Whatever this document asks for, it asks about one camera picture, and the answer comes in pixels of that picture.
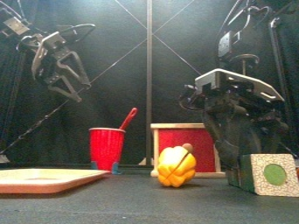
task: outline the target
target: table surface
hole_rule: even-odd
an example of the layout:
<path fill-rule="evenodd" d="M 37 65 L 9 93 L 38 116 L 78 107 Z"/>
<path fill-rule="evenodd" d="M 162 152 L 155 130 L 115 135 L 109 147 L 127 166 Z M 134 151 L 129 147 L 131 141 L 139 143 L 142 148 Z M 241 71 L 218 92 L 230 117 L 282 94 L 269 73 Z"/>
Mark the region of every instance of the table surface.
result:
<path fill-rule="evenodd" d="M 225 178 L 163 187 L 145 173 L 109 174 L 55 194 L 2 194 L 0 223 L 298 223 L 299 198 L 258 196 Z"/>

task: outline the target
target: red plastic cup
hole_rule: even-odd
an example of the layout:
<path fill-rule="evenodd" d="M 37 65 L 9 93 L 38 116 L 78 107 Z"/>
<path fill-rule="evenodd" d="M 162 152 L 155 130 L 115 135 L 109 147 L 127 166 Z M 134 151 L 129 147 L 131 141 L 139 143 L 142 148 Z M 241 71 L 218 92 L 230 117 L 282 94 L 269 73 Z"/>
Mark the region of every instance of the red plastic cup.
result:
<path fill-rule="evenodd" d="M 90 131 L 90 157 L 98 169 L 113 171 L 119 163 L 126 131 L 122 129 L 93 128 Z"/>

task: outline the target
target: yellow bell pepper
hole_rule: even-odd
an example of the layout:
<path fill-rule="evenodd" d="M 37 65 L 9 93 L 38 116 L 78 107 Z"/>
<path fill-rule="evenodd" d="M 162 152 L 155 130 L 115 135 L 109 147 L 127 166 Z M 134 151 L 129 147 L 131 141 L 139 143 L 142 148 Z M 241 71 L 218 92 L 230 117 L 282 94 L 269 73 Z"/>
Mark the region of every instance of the yellow bell pepper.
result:
<path fill-rule="evenodd" d="M 197 159 L 182 146 L 166 148 L 158 162 L 158 179 L 165 186 L 181 187 L 193 179 Z"/>

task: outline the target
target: wire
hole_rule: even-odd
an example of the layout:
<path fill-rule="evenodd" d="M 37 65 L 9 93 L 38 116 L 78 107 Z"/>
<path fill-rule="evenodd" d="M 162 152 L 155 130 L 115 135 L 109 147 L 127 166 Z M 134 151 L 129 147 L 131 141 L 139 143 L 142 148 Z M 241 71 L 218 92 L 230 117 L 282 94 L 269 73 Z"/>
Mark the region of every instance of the wire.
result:
<path fill-rule="evenodd" d="M 90 28 L 87 33 L 81 38 L 78 38 L 77 40 L 71 41 L 69 43 L 69 45 L 81 42 L 90 35 L 90 33 L 97 29 L 97 26 L 94 24 L 79 24 L 79 25 L 75 25 L 71 28 L 67 28 L 66 30 L 61 31 L 61 34 L 63 34 L 66 32 L 77 31 L 78 29 L 82 29 L 82 28 L 86 28 L 86 27 Z"/>
<path fill-rule="evenodd" d="M 9 6 L 3 1 L 0 1 L 0 4 L 14 13 L 15 16 L 18 16 L 23 20 L 23 17 L 18 14 L 11 6 Z"/>

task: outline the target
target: wooden box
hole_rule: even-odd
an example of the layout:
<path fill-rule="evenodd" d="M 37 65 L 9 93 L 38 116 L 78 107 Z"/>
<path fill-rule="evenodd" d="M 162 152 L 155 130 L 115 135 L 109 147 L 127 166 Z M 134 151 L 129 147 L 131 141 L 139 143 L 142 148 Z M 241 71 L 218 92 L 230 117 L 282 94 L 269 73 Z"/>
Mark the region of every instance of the wooden box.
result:
<path fill-rule="evenodd" d="M 153 177 L 158 177 L 158 158 L 165 148 L 191 144 L 193 155 L 197 158 L 195 177 L 225 178 L 221 171 L 221 159 L 209 131 L 202 123 L 153 123 L 154 133 L 154 170 Z"/>

